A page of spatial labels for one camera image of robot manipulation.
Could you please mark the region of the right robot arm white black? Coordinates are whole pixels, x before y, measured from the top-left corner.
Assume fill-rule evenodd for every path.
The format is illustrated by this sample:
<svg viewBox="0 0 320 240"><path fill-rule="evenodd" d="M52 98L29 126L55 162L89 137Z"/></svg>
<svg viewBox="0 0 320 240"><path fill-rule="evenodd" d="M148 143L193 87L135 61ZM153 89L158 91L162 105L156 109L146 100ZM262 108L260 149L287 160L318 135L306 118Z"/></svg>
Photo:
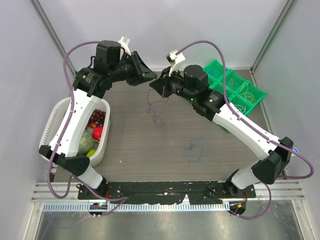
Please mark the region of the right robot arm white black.
<svg viewBox="0 0 320 240"><path fill-rule="evenodd" d="M226 180L225 190L230 197L238 197L245 188L259 182L273 184L289 164L293 141L264 131L223 94L211 89L208 74L201 66L189 65L183 73L170 73L168 67L149 85L163 98L175 94L191 101L197 114L228 130L257 156L257 161L236 170Z"/></svg>

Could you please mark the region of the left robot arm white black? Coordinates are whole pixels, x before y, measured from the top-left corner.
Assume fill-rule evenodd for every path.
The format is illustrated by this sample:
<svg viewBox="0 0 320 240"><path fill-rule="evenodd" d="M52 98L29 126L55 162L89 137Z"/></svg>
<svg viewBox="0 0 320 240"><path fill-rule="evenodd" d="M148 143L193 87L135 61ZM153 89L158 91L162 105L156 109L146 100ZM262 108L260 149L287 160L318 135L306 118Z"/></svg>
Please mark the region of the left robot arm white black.
<svg viewBox="0 0 320 240"><path fill-rule="evenodd" d="M48 159L47 181L52 165L57 164L82 182L93 198L100 200L107 195L107 180L93 169L89 157L79 153L79 143L92 112L113 83L125 81L138 86L157 77L137 51L130 51L129 42L126 36L118 41L95 41L96 52L90 65L79 70L73 82L67 80L67 111L51 142L39 148L39 153Z"/></svg>

